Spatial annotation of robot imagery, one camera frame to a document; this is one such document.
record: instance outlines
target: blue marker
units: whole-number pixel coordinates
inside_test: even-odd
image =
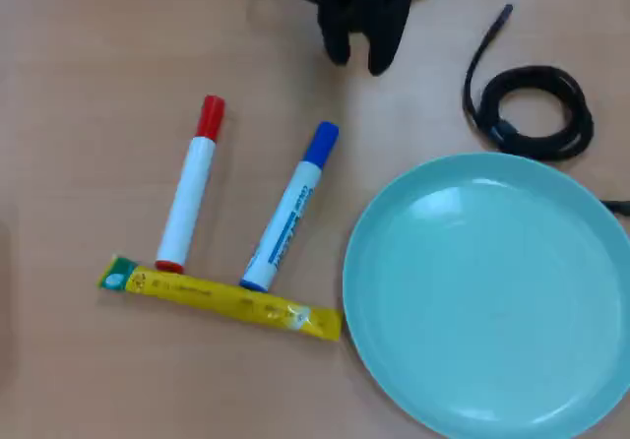
[[[295,226],[304,214],[313,190],[322,175],[322,168],[339,136],[339,127],[322,122],[297,165],[280,204],[267,225],[263,238],[249,262],[240,285],[254,291],[266,292],[274,280]]]

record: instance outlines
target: green packet end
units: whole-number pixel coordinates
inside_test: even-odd
[[[98,286],[115,291],[124,291],[129,277],[138,264],[124,257],[114,256],[105,273],[102,274]]]

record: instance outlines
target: red marker cap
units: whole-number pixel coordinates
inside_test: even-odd
[[[224,113],[225,101],[218,96],[207,95],[204,99],[204,106],[201,108],[195,137],[207,137],[216,142]]]

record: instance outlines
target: plate rim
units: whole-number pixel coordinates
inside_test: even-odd
[[[432,158],[430,160],[427,160],[426,162],[420,163],[419,165],[399,174],[398,176],[396,176],[394,179],[392,179],[389,183],[387,183],[383,188],[381,188],[378,191],[378,193],[364,207],[360,216],[356,220],[356,223],[354,224],[354,227],[352,228],[352,232],[348,239],[348,242],[346,245],[346,252],[344,255],[344,266],[342,270],[342,298],[343,298],[345,320],[348,327],[349,337],[352,341],[352,344],[354,345],[354,348],[356,349],[356,352],[358,354],[358,357],[361,360],[361,363],[366,368],[370,377],[378,385],[381,391],[383,391],[385,395],[387,395],[387,397],[392,402],[394,402],[394,404],[396,404],[398,408],[400,408],[406,415],[411,417],[413,420],[431,429],[432,431],[438,434],[444,435],[446,437],[449,437],[449,438],[461,438],[463,436],[460,435],[460,432],[455,432],[455,431],[449,430],[448,427],[443,427],[443,424],[439,424],[439,421],[435,423],[431,421],[430,419],[427,419],[426,417],[422,417],[420,414],[415,414],[414,412],[412,412],[410,405],[408,405],[408,402],[405,399],[397,398],[396,395],[393,395],[390,392],[390,390],[393,388],[390,388],[391,386],[384,385],[381,382],[381,380],[377,377],[377,375],[374,373],[374,366],[371,364],[368,357],[364,354],[364,352],[366,351],[366,348],[363,345],[360,345],[360,343],[358,343],[356,340],[357,336],[355,335],[355,332],[357,328],[353,326],[354,324],[352,321],[353,317],[348,316],[348,313],[352,311],[352,310],[347,309],[347,306],[348,306],[348,303],[347,303],[347,300],[348,300],[348,296],[347,296],[348,256],[351,252],[352,246],[357,243],[356,239],[358,237],[357,233],[358,233],[359,227],[361,226],[362,223],[364,223],[367,220],[370,210],[376,205],[376,203],[381,198],[384,197],[386,193],[388,193],[391,190],[391,188],[397,185],[401,180],[419,171],[421,168],[424,168],[431,164],[440,163],[446,160],[461,159],[461,158],[479,158],[479,157],[496,158],[498,160],[517,160],[521,163],[525,163],[525,164],[537,166],[538,168],[542,168],[544,171],[547,171],[553,177],[564,180],[566,183],[570,184],[576,190],[582,193],[585,198],[587,198],[588,200],[591,200],[592,203],[596,203],[596,207],[599,208],[602,219],[606,220],[607,223],[613,224],[615,226],[615,230],[623,236],[623,239],[625,240],[625,243],[626,243],[627,252],[630,254],[630,236],[626,232],[625,228],[621,225],[619,220],[616,218],[616,216],[595,196],[595,194],[593,194],[588,188],[583,186],[580,182],[578,182],[576,179],[574,179],[570,175],[558,170],[557,168],[553,166],[547,165],[545,163],[542,163],[536,160],[532,160],[530,158],[513,156],[510,154],[503,154],[499,152],[472,152],[472,153],[461,153],[461,154],[453,154],[449,156]],[[626,343],[628,343],[628,337],[629,336],[626,331],[626,336],[625,336]],[[587,418],[586,420],[567,425],[567,430],[565,431],[565,433],[568,434],[569,437],[574,437],[577,435],[584,434],[585,432],[593,428],[595,425],[600,423],[606,416],[608,416],[619,405],[619,403],[621,403],[621,401],[624,399],[625,395],[627,394],[628,390],[630,390],[630,369],[626,368],[625,373],[626,373],[625,386],[622,386],[618,395],[614,395],[614,398],[611,398],[608,402],[602,405],[602,407],[597,413],[585,414],[585,417]]]

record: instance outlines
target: plate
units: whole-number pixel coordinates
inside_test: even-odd
[[[404,174],[350,238],[352,339],[404,411],[451,438],[568,438],[630,380],[630,243],[559,171],[496,153]]]

